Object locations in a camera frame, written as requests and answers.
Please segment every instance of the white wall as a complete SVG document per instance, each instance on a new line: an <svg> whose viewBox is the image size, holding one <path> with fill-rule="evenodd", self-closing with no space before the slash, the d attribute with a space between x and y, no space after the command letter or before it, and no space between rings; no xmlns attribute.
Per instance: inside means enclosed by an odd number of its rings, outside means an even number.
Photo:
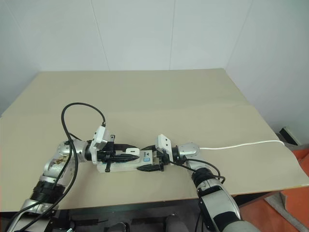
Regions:
<svg viewBox="0 0 309 232"><path fill-rule="evenodd" d="M309 1L255 0L226 70L274 131L309 143Z"/></svg>
<svg viewBox="0 0 309 232"><path fill-rule="evenodd" d="M0 0L0 114L39 71L226 68L274 130L309 140L307 12L307 0Z"/></svg>

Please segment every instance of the beige tabletop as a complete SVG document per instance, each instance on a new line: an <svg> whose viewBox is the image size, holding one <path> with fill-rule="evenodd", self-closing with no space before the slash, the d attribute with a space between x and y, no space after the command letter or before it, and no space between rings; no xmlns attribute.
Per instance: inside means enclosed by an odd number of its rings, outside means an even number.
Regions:
<svg viewBox="0 0 309 232"><path fill-rule="evenodd" d="M1 211L18 210L29 198L45 163L66 140L60 114L71 102L101 109L116 143L145 147L159 134L172 145L194 142L222 147L278 139L223 69L136 72L42 72L1 118ZM89 140L100 117L71 107L69 131ZM226 176L230 194L300 187L309 179L280 143L203 150ZM80 208L195 198L187 170L99 173L81 163L60 208Z"/></svg>

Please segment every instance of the table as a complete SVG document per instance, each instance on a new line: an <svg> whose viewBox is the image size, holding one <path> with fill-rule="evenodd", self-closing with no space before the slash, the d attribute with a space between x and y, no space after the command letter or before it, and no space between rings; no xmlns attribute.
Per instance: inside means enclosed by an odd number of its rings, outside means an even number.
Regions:
<svg viewBox="0 0 309 232"><path fill-rule="evenodd" d="M1 211L20 209L45 163L66 140L60 113L71 102L101 109L116 143L145 147L163 133L172 145L222 147L278 139L223 69L130 72L42 72L1 118ZM89 140L100 124L90 108L68 110L69 131ZM226 176L230 194L309 184L294 155L280 143L203 150ZM196 198L187 170L99 173L81 163L60 209Z"/></svg>

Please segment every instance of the white cable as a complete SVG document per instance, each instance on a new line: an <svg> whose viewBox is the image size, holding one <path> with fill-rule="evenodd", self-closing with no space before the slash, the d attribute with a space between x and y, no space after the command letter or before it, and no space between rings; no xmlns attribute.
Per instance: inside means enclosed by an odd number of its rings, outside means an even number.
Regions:
<svg viewBox="0 0 309 232"><path fill-rule="evenodd" d="M253 145L253 144L263 144L263 143L271 143L271 142L277 142L277 143L281 143L281 144L284 145L284 142L282 142L280 140L264 140L264 141L254 142L254 143L238 144L238 145L224 146L224 147L200 147L199 149L201 149L201 150L221 150L221 149L234 148L234 147L238 147L238 146L246 146L246 145Z"/></svg>

